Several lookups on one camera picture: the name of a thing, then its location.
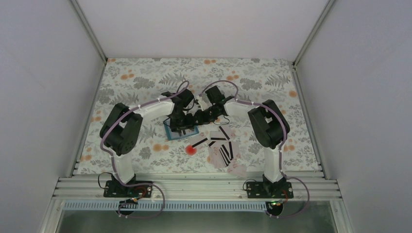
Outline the black stripe white card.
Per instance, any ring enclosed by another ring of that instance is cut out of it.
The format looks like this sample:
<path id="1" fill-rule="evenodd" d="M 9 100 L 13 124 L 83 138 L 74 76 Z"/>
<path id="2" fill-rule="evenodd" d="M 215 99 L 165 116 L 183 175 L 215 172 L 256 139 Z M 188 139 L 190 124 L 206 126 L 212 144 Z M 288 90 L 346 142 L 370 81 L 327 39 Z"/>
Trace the black stripe white card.
<path id="1" fill-rule="evenodd" d="M 191 129 L 184 129 L 184 130 L 180 130 L 178 132 L 179 136 L 190 136 L 190 135 L 195 135 L 197 134 L 198 131 L 196 128 L 191 128 Z"/>

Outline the teal card holder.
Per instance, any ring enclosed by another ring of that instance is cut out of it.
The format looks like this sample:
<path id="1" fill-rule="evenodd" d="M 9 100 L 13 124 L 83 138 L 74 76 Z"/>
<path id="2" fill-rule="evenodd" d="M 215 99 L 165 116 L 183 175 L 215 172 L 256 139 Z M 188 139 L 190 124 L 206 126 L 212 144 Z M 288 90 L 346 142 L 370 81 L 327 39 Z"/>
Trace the teal card holder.
<path id="1" fill-rule="evenodd" d="M 178 132 L 173 132 L 170 128 L 170 119 L 166 119 L 163 121 L 163 125 L 165 128 L 165 132 L 166 132 L 166 137 L 169 141 L 171 140 L 178 140 L 178 139 L 182 139 L 182 138 L 186 138 L 189 136 L 193 136 L 199 133 L 198 127 L 195 126 L 192 129 L 185 129 L 185 130 L 181 130 Z"/>

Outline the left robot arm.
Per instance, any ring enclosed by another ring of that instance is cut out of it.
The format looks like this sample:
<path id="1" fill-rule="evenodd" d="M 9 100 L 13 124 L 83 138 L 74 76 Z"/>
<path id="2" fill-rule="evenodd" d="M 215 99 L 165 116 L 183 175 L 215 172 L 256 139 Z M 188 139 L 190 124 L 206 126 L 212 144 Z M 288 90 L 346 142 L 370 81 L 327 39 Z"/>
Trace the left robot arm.
<path id="1" fill-rule="evenodd" d="M 141 126 L 158 117 L 167 116 L 164 123 L 169 139 L 187 136 L 194 130 L 193 115 L 188 114 L 188 105 L 195 103 L 194 95 L 187 89 L 176 93 L 164 92 L 153 101 L 130 108 L 116 104 L 100 130 L 100 147 L 109 154 L 116 190 L 124 197 L 135 191 L 135 173 L 128 153 L 135 147 Z"/>

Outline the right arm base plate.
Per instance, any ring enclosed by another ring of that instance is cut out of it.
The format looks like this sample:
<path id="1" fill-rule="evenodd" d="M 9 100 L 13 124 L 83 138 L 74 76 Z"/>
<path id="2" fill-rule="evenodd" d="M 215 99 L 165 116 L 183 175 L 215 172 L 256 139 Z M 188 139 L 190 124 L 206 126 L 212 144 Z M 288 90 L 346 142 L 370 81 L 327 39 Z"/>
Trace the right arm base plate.
<path id="1" fill-rule="evenodd" d="M 290 182 L 246 182 L 247 197 L 249 199 L 293 199 L 294 193 Z"/>

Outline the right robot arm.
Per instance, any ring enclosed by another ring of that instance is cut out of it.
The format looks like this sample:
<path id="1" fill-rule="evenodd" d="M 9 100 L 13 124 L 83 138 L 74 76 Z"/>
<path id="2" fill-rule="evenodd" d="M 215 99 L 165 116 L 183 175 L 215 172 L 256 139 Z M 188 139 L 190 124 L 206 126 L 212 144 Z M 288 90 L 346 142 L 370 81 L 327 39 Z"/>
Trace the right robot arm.
<path id="1" fill-rule="evenodd" d="M 237 116 L 250 120 L 257 141 L 265 148 L 263 191 L 270 198 L 282 191 L 287 178 L 282 170 L 282 147 L 290 132 L 289 124 L 273 100 L 263 103 L 225 97 L 217 86 L 207 86 L 199 95 L 200 110 L 195 123 L 205 125 L 220 116 Z"/>

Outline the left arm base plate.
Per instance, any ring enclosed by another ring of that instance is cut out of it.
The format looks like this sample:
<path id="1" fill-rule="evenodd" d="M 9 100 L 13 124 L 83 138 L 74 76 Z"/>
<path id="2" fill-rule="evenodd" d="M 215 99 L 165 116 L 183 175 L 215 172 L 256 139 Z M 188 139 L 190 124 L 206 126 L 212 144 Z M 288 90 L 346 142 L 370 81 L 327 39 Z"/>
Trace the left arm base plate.
<path id="1" fill-rule="evenodd" d="M 103 196 L 105 198 L 150 198 L 153 190 L 152 181 L 134 181 L 131 184 L 139 183 L 138 186 L 126 187 L 117 180 L 107 181 L 104 187 Z"/>

